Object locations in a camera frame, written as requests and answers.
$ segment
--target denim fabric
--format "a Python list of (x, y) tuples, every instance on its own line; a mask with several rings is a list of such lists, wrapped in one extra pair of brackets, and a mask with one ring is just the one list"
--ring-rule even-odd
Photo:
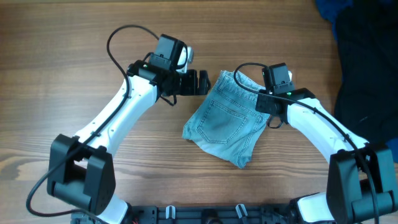
[[(264, 89), (240, 72), (237, 78), (249, 88)], [(212, 91), (185, 124), (182, 138), (242, 169), (251, 160), (269, 117), (255, 110), (256, 100), (256, 94), (235, 83), (232, 72), (221, 71)]]

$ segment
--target wood grain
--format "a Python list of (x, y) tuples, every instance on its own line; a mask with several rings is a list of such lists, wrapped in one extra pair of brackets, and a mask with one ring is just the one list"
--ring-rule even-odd
[[(25, 198), (47, 170), (54, 138), (84, 127), (119, 89), (123, 78), (105, 43), (124, 24), (185, 41), (195, 51), (192, 68), (208, 70), (213, 83), (220, 70), (244, 62), (285, 62), (298, 88), (333, 109), (339, 59), (331, 25), (313, 1), (0, 4), (0, 223), (69, 222), (33, 217)], [(114, 37), (111, 50), (127, 67), (155, 45), (131, 29)], [(243, 72), (262, 83), (259, 68)], [(183, 125), (203, 100), (181, 96), (173, 108), (160, 101), (140, 118), (114, 160), (121, 198), (133, 205), (231, 205), (325, 191), (328, 164), (289, 126), (265, 130), (242, 170), (183, 140)], [(70, 208), (43, 187), (34, 207)]]

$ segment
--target robotic arm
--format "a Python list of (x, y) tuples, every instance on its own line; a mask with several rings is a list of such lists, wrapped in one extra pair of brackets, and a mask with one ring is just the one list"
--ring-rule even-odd
[[(63, 163), (49, 175), (47, 192), (84, 210), (100, 222), (110, 224), (135, 222), (134, 217), (137, 214), (134, 214), (133, 207), (114, 194), (116, 181), (113, 157), (134, 123), (162, 95), (173, 95), (175, 98), (175, 95), (207, 94), (210, 82), (206, 72), (201, 71), (198, 80), (196, 71), (187, 70), (192, 60), (191, 47), (173, 37), (162, 35), (149, 62), (138, 60), (128, 67), (127, 81), (124, 81), (116, 96), (90, 124), (79, 130), (72, 138), (60, 134), (54, 140), (50, 150), (49, 169), (55, 167), (92, 136), (119, 106), (126, 94), (127, 86), (130, 87), (128, 100), (101, 132), (82, 147), (70, 161)], [(336, 130), (330, 120), (344, 133), (349, 134), (354, 145), (360, 149), (361, 155), (368, 158), (367, 163), (376, 187), (378, 212), (384, 215), (398, 210), (395, 170), (390, 150), (368, 144), (365, 139), (353, 134), (328, 114), (307, 89), (296, 90), (285, 64), (264, 69), (263, 75), (267, 90), (259, 94), (256, 110), (278, 116), (282, 122), (297, 128), (330, 163), (326, 193), (293, 199), (287, 207), (288, 212), (282, 215), (284, 218), (279, 218), (275, 223), (327, 221), (356, 223), (374, 217), (369, 181), (368, 179), (359, 181), (358, 177), (358, 167), (363, 167), (357, 162), (358, 157), (353, 152), (353, 145), (349, 144), (346, 136)], [(308, 105), (321, 111), (327, 118), (314, 113)], [(82, 159), (87, 160), (86, 169), (74, 163)], [(185, 217), (184, 220), (175, 221), (179, 212), (189, 212), (195, 217), (197, 215), (194, 213), (199, 209), (201, 208), (189, 211), (176, 210), (175, 207), (156, 209), (156, 212), (155, 210), (152, 212), (154, 217), (151, 223), (194, 223), (193, 219), (187, 219), (188, 213), (182, 215)], [(244, 205), (238, 205), (235, 209), (235, 216), (241, 223), (251, 223), (250, 214), (253, 212), (248, 213)]]

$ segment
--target folded jeans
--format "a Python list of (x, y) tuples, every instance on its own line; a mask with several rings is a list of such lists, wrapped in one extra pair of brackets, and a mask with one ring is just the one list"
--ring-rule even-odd
[[(264, 89), (241, 72), (237, 78), (253, 90)], [(242, 169), (251, 160), (269, 117), (255, 110), (256, 100), (256, 94), (235, 83), (232, 72), (221, 71), (212, 91), (185, 124), (182, 138)]]

